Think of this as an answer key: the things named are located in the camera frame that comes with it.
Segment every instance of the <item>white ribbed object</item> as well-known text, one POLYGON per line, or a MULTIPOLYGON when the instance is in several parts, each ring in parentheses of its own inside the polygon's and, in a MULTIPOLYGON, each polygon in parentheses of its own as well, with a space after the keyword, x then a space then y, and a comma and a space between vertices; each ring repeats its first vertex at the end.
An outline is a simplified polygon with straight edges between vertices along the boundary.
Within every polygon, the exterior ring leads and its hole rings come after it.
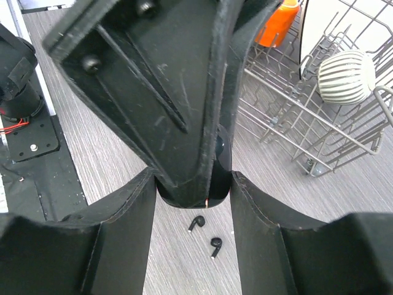
POLYGON ((345 50, 321 63, 318 71, 321 98, 326 103, 357 104, 375 88, 373 60, 360 50, 345 50))

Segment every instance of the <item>scratch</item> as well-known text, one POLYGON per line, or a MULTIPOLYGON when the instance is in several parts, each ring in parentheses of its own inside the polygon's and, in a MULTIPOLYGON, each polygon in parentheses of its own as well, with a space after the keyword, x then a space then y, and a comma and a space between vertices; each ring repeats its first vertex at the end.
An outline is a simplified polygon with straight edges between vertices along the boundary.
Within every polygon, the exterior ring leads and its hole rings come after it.
POLYGON ((168 65, 166 63, 163 63, 161 65, 157 66, 157 69, 164 75, 164 70, 168 65))
POLYGON ((190 102, 189 102, 189 97, 187 96, 187 92, 185 91, 184 80, 183 80, 183 73, 182 73, 182 72, 180 72, 180 84, 181 84, 181 86, 182 86, 182 90, 183 90, 183 95, 184 95, 184 100, 185 100, 185 103, 186 103, 186 107, 187 107, 189 113, 191 113, 191 110, 192 110, 193 108, 191 108, 191 105, 190 105, 190 102))
POLYGON ((161 121, 162 121, 164 118, 165 118, 164 116, 159 117, 159 118, 157 119, 157 121, 155 121, 154 127, 157 127, 157 126, 161 123, 161 121))
POLYGON ((163 151, 164 148, 165 148, 165 139, 163 139, 161 142, 160 151, 163 151))

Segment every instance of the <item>black screw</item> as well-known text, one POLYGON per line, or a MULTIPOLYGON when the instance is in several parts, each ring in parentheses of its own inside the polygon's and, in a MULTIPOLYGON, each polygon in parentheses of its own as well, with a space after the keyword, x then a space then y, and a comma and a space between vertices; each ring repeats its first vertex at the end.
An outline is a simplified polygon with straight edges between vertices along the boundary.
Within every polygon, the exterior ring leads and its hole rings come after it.
POLYGON ((82 66, 89 74, 97 73, 101 65, 101 60, 96 55, 87 55, 82 60, 82 66))
POLYGON ((153 17, 157 13, 157 5, 153 0, 138 0, 136 13, 140 17, 153 17))

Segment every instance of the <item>black earbud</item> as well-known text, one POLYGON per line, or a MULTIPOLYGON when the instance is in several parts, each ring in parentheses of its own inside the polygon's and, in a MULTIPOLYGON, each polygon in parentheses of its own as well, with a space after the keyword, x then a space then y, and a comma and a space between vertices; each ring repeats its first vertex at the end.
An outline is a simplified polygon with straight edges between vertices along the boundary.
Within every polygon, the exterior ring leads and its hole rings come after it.
POLYGON ((189 227, 189 232, 191 232, 194 229, 196 224, 198 224, 200 227, 203 227, 205 224, 204 217, 199 215, 196 218, 194 218, 194 220, 191 222, 191 225, 189 227))
POLYGON ((219 253, 221 246, 222 246, 222 240, 220 238, 212 238, 210 245, 215 247, 216 249, 214 250, 213 254, 211 255, 211 259, 215 259, 217 254, 219 253))

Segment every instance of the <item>floor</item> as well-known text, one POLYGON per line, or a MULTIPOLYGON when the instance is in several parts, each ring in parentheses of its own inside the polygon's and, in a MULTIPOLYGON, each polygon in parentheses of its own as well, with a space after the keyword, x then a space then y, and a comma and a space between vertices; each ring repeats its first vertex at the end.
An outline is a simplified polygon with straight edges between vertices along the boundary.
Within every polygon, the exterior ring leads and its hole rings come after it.
MULTIPOLYGON (((64 9, 24 18, 85 195, 93 203, 124 185, 144 164, 78 100, 42 50, 42 38, 63 14, 64 9)), ((391 128, 380 155, 318 179, 306 177, 276 144, 260 144, 240 129, 233 154, 234 170, 314 218, 331 221, 353 211, 393 211, 391 128)), ((179 210, 157 199, 144 294, 241 294, 229 198, 209 210, 179 210), (190 235, 187 228, 198 214, 206 225, 190 235), (212 261, 210 239, 215 236, 224 245, 212 261)))

